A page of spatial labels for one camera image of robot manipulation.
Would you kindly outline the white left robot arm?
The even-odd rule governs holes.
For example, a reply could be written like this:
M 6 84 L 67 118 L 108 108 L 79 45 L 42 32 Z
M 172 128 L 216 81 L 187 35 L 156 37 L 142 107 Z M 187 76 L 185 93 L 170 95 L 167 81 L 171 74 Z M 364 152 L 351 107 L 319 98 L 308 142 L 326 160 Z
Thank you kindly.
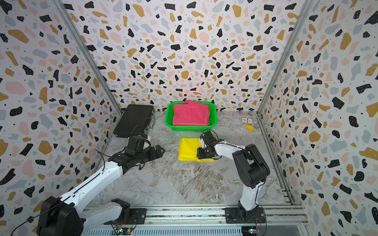
M 37 234 L 39 236 L 80 236 L 103 224 L 137 223 L 128 202 L 118 198 L 93 210 L 86 206 L 113 181 L 134 167 L 163 157 L 165 149 L 159 145 L 136 151 L 128 147 L 105 161 L 103 167 L 84 182 L 63 194 L 49 197 L 41 207 Z

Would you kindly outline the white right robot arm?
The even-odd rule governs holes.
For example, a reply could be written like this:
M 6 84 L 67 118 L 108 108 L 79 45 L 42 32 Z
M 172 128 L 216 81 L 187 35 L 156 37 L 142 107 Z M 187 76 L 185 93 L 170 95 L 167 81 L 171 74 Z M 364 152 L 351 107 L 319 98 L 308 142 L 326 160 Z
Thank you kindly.
M 201 144 L 201 147 L 197 149 L 199 159 L 219 156 L 234 161 L 239 178 L 244 185 L 239 205 L 246 212 L 255 209 L 258 206 L 259 191 L 270 175 L 269 166 L 258 148 L 253 144 L 238 146 L 222 139 L 209 142 L 200 138 L 199 142 Z

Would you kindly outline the pink raincoat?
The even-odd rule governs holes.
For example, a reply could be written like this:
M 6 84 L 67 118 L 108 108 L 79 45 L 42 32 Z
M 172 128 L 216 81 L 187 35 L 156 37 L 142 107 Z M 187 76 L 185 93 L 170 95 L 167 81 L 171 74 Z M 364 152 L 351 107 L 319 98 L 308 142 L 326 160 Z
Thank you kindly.
M 208 126 L 210 107 L 208 104 L 185 101 L 174 105 L 173 126 Z

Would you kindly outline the plain yellow raincoat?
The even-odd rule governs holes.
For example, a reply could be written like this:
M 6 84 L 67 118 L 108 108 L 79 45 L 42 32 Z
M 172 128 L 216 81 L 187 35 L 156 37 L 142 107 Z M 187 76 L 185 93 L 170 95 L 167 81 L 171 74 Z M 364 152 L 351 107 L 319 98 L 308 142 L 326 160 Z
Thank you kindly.
M 214 162 L 213 159 L 199 159 L 197 149 L 201 147 L 199 138 L 182 138 L 180 140 L 178 152 L 179 161 Z

